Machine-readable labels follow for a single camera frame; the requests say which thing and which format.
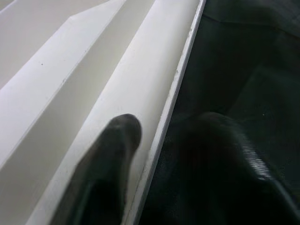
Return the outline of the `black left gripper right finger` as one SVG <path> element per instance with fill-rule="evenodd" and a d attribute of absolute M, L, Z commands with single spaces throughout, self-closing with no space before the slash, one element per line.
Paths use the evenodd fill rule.
<path fill-rule="evenodd" d="M 157 166 L 140 225 L 300 225 L 300 201 L 237 122 L 207 112 Z"/>

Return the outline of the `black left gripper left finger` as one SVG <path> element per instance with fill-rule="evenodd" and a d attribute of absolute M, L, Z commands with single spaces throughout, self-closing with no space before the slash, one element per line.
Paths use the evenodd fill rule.
<path fill-rule="evenodd" d="M 121 225 L 130 167 L 141 138 L 134 115 L 111 119 L 77 164 L 53 225 Z"/>

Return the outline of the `white plastic children table top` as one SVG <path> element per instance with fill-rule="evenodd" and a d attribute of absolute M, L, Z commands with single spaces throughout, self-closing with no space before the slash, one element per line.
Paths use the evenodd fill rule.
<path fill-rule="evenodd" d="M 109 0 L 69 17 L 0 89 L 0 225 L 62 224 L 79 164 L 108 123 L 142 137 L 121 225 L 147 194 L 206 0 Z"/>

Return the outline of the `black fabric table cover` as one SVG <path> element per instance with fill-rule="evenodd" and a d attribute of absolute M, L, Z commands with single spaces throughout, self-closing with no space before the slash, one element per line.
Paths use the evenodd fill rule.
<path fill-rule="evenodd" d="M 151 184 L 209 112 L 237 122 L 300 201 L 300 0 L 206 0 Z"/>

